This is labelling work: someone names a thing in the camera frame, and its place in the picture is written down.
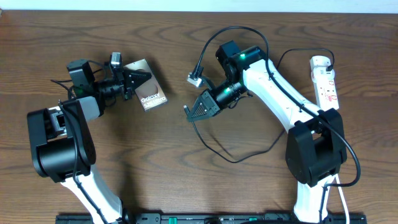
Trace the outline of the Samsung Galaxy smartphone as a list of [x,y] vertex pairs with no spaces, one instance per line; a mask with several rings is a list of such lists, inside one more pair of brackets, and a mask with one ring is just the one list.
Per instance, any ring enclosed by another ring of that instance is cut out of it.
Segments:
[[160,84],[146,59],[127,64],[124,68],[141,72],[149,72],[152,75],[151,79],[136,89],[136,95],[144,111],[152,110],[168,102],[164,91],[161,89]]

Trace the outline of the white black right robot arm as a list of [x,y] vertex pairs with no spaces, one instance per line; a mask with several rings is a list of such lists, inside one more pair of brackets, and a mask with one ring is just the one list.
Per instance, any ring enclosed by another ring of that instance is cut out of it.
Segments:
[[347,160],[343,120],[338,110],[334,71],[330,60],[314,56],[310,60],[316,103],[303,97],[278,72],[267,53],[258,46],[240,50],[234,41],[216,51],[226,80],[219,86],[201,73],[196,65],[188,82],[206,85],[187,119],[194,123],[208,119],[231,107],[243,93],[253,93],[274,113],[287,133],[285,161],[298,182],[294,215],[300,222],[321,223],[328,216],[326,203],[338,173]]

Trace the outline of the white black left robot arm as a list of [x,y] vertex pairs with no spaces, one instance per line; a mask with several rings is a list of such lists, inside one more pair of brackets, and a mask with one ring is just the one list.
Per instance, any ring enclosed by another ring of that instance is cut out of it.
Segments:
[[153,77],[146,60],[122,65],[117,54],[102,65],[110,77],[97,81],[91,61],[70,62],[67,70],[73,86],[68,100],[53,108],[27,114],[30,150],[35,171],[68,188],[89,211],[89,218],[64,216],[57,223],[135,223],[122,200],[101,177],[88,121],[99,118],[106,101],[120,96],[130,100],[138,87]]

